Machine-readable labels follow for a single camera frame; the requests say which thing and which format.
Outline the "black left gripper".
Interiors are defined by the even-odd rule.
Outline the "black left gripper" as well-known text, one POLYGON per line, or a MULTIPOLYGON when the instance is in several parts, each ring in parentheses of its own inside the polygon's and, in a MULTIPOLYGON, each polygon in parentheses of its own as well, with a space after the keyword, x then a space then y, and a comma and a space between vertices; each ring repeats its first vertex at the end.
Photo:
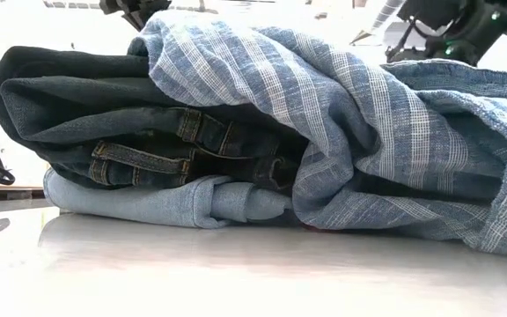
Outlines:
POLYGON ((171 3, 171 0, 99 0, 99 7, 105 14, 123 12, 122 17, 141 31, 148 21, 147 12, 167 10, 171 3))

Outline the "dark blue jeans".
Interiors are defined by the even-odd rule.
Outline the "dark blue jeans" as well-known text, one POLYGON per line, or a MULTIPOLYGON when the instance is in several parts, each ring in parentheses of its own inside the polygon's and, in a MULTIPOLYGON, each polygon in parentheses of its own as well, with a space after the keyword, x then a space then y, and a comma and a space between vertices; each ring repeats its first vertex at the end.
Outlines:
POLYGON ((10 48, 0 60, 0 125, 87 188, 177 188, 223 175, 290 191, 306 139, 251 104, 191 107, 161 92, 148 61, 10 48))

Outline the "light blue jeans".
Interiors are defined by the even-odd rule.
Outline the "light blue jeans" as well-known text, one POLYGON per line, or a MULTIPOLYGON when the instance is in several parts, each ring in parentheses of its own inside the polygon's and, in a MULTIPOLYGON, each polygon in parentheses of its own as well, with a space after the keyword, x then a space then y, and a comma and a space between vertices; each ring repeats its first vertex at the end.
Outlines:
POLYGON ((227 176, 206 176, 171 189, 85 188, 50 169, 45 197, 75 213, 136 222, 217 229, 234 224, 296 226, 291 199, 227 176))

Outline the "blue striped shirt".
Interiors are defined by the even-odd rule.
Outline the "blue striped shirt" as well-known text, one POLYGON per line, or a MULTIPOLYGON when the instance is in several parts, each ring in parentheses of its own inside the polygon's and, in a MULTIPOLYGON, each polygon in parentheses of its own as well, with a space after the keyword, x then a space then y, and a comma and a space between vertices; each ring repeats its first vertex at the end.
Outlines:
POLYGON ((306 137, 303 223, 507 254, 507 71, 380 65, 303 27, 189 11, 154 14, 129 53, 179 102, 250 103, 306 137))

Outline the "ribbed ceiling air duct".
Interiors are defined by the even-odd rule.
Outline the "ribbed ceiling air duct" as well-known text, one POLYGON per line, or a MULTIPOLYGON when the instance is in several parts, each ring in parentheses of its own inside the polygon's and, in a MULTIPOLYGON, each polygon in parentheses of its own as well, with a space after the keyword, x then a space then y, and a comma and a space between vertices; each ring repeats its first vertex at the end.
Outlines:
POLYGON ((357 42, 376 35, 386 29, 388 24, 395 19, 402 5, 407 0, 366 0, 364 22, 359 33, 350 42, 357 42))

